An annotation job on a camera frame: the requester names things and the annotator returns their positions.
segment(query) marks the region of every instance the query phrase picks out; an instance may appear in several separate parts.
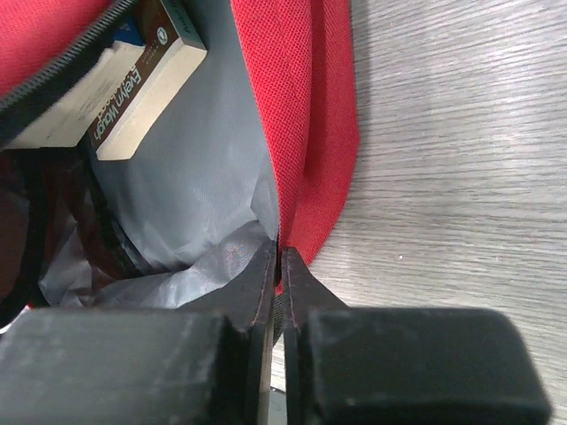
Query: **red mesh fabric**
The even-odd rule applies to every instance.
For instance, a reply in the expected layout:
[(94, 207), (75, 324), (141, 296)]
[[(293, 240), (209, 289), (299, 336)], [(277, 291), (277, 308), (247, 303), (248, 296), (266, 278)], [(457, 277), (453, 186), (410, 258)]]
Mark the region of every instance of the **red mesh fabric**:
[(111, 0), (0, 0), (0, 96), (56, 58)]
[(309, 263), (346, 201), (358, 148), (347, 0), (232, 0), (276, 176), (280, 246)]

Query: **table surface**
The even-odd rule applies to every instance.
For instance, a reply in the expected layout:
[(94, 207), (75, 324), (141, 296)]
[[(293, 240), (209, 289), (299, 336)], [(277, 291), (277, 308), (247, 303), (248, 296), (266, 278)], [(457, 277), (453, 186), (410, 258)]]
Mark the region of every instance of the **table surface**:
[[(483, 306), (567, 424), (567, 4), (353, 0), (361, 147), (311, 269), (349, 305)], [(281, 343), (272, 383), (284, 387)]]

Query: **book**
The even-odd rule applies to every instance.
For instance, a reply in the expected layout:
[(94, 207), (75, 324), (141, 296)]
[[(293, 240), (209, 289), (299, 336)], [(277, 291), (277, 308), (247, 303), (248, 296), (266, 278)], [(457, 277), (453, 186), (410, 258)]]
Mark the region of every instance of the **book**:
[(144, 52), (132, 18), (114, 34), (97, 64), (10, 144), (10, 148), (73, 147)]
[(101, 160), (131, 158), (206, 56), (181, 0), (143, 0), (134, 16), (144, 53), (87, 132)]

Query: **book spine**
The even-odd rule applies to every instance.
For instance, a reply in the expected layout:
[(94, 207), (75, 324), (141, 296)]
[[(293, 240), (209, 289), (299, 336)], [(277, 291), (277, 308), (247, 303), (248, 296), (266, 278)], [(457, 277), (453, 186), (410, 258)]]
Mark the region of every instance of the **book spine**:
[(90, 125), (87, 133), (95, 149), (105, 142), (113, 129), (120, 125), (122, 119), (128, 118), (128, 116), (124, 117), (128, 107), (167, 51), (180, 38), (160, 0), (143, 0), (135, 15), (143, 20), (138, 27), (142, 30), (142, 37), (146, 41), (145, 49)]
[(201, 42), (182, 1), (162, 0), (162, 2), (183, 43), (204, 50), (205, 45)]

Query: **zipper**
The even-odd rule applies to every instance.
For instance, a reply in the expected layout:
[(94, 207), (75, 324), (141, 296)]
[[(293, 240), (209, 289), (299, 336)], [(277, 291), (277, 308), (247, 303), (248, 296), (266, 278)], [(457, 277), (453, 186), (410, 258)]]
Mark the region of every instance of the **zipper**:
[(57, 102), (98, 61), (139, 0), (115, 0), (57, 58), (0, 99), (0, 150)]

